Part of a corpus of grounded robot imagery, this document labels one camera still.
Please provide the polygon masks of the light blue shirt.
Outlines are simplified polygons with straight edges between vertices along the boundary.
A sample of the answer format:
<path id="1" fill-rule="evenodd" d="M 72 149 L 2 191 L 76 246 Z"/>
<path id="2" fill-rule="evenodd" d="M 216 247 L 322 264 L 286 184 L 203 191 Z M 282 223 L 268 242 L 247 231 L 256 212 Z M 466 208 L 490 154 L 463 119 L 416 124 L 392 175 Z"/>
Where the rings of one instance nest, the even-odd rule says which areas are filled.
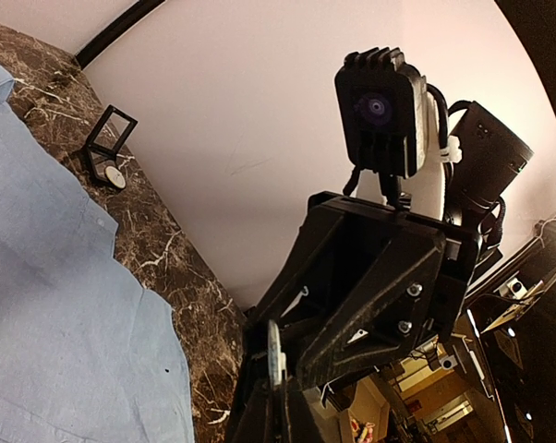
<path id="1" fill-rule="evenodd" d="M 0 442 L 191 442 L 171 306 L 8 105 L 0 66 Z"/>

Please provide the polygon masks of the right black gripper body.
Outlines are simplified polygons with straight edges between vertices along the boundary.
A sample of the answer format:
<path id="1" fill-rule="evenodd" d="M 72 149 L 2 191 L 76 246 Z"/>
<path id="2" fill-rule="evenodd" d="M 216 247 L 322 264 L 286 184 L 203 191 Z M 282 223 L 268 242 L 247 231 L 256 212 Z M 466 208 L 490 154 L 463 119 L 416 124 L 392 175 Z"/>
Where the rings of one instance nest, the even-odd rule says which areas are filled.
<path id="1" fill-rule="evenodd" d="M 470 229 L 324 191 L 249 311 L 229 442 L 319 442 L 308 389 L 447 340 L 473 275 Z M 268 370 L 268 322 L 280 330 L 283 384 Z"/>

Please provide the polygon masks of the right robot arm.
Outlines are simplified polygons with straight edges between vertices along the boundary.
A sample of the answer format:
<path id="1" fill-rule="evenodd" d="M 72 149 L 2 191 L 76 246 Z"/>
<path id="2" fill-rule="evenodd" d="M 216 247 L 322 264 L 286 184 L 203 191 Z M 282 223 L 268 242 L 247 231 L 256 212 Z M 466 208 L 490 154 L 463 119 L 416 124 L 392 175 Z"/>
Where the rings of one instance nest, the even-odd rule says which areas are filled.
<path id="1" fill-rule="evenodd" d="M 441 220 L 332 192 L 312 196 L 283 269 L 250 312 L 225 438 L 319 442 L 304 394 L 447 341 L 486 225 L 531 149 L 476 102 L 460 101 L 464 149 Z"/>

